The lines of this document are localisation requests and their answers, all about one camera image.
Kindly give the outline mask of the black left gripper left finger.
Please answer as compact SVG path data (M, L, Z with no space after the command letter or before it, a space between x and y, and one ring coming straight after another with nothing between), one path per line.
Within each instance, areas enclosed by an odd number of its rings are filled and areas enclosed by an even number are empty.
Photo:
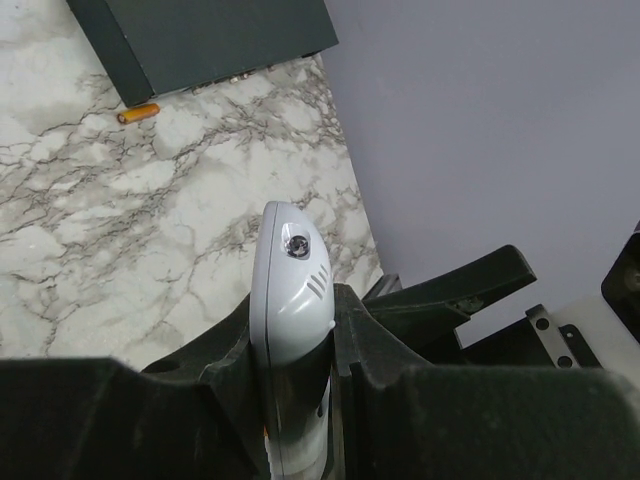
M141 371L112 358L1 364L5 479L257 479L249 304Z

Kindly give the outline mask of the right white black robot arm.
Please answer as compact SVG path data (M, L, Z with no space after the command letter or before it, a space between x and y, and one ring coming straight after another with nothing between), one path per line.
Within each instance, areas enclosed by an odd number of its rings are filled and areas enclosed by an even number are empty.
M482 310L533 284L524 254L503 246L408 288L386 275L367 293L369 313L433 364L639 370L639 235L633 233L598 295L553 314L543 305L464 346L456 330Z

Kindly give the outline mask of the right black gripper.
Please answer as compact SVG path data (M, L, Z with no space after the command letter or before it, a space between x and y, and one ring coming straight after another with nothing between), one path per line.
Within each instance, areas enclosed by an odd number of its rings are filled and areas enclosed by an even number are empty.
M404 344L427 345L536 280L520 250L506 245L436 278L366 299L364 305ZM542 305L461 353L468 363L484 366L602 368L578 327L561 325Z

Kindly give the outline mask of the white remote control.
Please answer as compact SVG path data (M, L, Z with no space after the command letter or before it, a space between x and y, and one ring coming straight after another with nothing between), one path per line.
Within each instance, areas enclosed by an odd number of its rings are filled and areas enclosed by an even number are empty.
M328 456L333 274L314 223L266 204L252 274L249 332L273 479L320 479Z

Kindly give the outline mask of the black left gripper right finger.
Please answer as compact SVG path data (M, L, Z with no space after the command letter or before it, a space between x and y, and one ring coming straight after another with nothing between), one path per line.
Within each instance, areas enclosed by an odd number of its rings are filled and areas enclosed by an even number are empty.
M334 288L340 479L635 479L639 393L603 369L436 366Z

